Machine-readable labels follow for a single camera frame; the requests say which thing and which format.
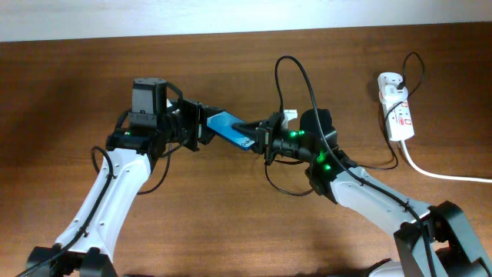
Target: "blue object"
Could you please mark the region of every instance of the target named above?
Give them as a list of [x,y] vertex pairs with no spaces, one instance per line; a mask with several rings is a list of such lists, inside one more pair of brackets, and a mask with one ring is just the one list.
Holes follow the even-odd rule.
[[228,112],[221,112],[220,114],[207,118],[207,127],[240,149],[249,150],[255,141],[232,128],[232,125],[238,122],[244,121]]

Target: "power socket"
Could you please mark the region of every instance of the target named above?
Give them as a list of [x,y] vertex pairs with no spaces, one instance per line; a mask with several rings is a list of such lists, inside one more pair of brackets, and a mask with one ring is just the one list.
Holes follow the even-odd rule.
[[408,107],[408,90],[406,87],[397,89],[403,78],[398,73],[385,72],[377,77],[379,99],[383,105],[384,117],[397,103],[402,102],[387,117],[386,131],[392,142],[407,140],[415,135],[414,123]]

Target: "wooden tabletop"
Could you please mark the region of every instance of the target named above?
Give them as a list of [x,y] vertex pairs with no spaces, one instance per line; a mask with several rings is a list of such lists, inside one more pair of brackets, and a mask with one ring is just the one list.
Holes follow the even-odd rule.
[[[427,72],[410,100],[412,158],[431,172],[491,178],[491,33],[484,23],[2,43],[0,271],[23,270],[33,247],[51,246],[73,219],[96,177],[89,149],[104,145],[131,106],[137,77],[165,78],[186,98],[253,121],[278,109],[274,64],[293,55],[318,106],[330,109],[340,147],[360,163],[380,165],[391,154],[376,79],[401,72],[405,55],[417,51]],[[409,87],[419,74],[410,60]],[[280,79],[285,108],[311,108],[294,63],[282,64]],[[286,189],[308,189],[305,167],[273,165],[271,177]],[[492,255],[492,186],[428,178],[403,158],[393,171],[370,174],[412,198],[458,204]],[[275,191],[262,157],[216,138],[200,152],[175,153],[163,186],[135,199],[115,268],[121,275],[296,275],[385,258],[397,259],[392,237],[325,197]]]

